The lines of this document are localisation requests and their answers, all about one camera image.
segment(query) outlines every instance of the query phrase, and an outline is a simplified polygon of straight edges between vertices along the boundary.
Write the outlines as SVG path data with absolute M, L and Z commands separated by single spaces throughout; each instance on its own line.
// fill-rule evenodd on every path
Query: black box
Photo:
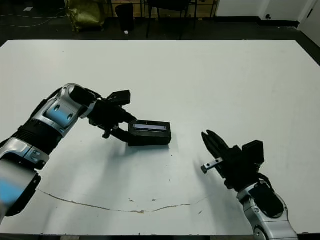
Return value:
M 136 120 L 129 123 L 128 132 L 132 135 L 130 147 L 167 145 L 171 141 L 170 122 Z

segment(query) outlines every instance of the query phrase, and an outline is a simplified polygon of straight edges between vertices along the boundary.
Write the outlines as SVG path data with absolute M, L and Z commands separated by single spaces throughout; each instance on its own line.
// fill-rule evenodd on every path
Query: yellow bag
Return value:
M 66 15 L 72 25 L 72 31 L 101 27 L 105 24 L 103 0 L 66 0 Z

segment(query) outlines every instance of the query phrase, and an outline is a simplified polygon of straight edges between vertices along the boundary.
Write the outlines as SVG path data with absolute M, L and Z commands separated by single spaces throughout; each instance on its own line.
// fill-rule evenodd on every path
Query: dark floor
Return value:
M 8 14 L 53 17 L 64 16 L 63 6 L 35 7 L 30 12 L 23 12 L 25 7 L 33 6 L 34 2 L 23 0 L 0 0 L 0 46 L 7 40 L 146 40 L 147 20 L 137 18 L 134 31 L 124 35 L 117 18 L 107 18 L 104 31 L 91 30 L 80 33 L 72 32 L 67 17 L 48 19 L 3 16 Z M 151 22 L 149 40 L 178 40 L 180 23 L 177 19 L 165 19 Z M 184 28 L 182 40 L 296 40 L 320 65 L 320 48 L 295 27 L 259 26 L 255 22 L 215 22 L 198 20 L 194 28 L 193 20 L 189 20 Z

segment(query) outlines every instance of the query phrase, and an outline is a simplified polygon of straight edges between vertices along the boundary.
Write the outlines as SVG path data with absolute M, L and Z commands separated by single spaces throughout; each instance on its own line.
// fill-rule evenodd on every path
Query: cable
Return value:
M 43 22 L 43 23 L 40 23 L 40 24 L 36 24 L 36 25 L 31 25 L 31 26 L 16 26 L 16 25 L 9 25 L 9 24 L 0 24 L 0 26 L 8 26 L 8 27 L 16 27 L 16 28 L 32 28 L 32 27 L 37 27 L 37 26 L 40 26 L 40 25 L 43 25 L 43 24 L 46 24 L 47 22 L 49 22 L 50 20 L 52 19 L 58 19 L 58 18 L 64 18 L 66 17 L 67 15 L 64 15 L 64 16 L 58 16 L 60 13 L 62 13 L 63 11 L 60 11 L 58 12 L 55 16 L 53 17 L 50 17 L 49 20 Z
M 22 15 L 14 15 L 14 14 L 8 14 L 8 15 L 0 15 L 0 17 L 8 17 L 8 16 L 16 16 L 16 17 L 22 17 L 22 18 L 30 18 L 30 19 L 58 19 L 58 18 L 64 18 L 64 16 L 56 16 L 56 17 L 36 17 L 36 16 L 22 16 Z

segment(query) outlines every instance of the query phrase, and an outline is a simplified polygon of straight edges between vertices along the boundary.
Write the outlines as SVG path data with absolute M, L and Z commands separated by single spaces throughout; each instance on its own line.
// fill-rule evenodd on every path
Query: white wall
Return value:
M 257 17 L 264 0 L 220 0 L 218 17 Z
M 260 17 L 271 20 L 302 21 L 316 0 L 220 0 L 218 17 Z
M 260 18 L 265 20 L 266 15 L 270 14 L 271 20 L 297 21 L 307 2 L 308 0 L 270 0 Z
M 310 13 L 311 9 L 315 6 L 318 0 L 308 0 L 304 6 L 304 9 L 301 11 L 298 21 L 302 23 Z

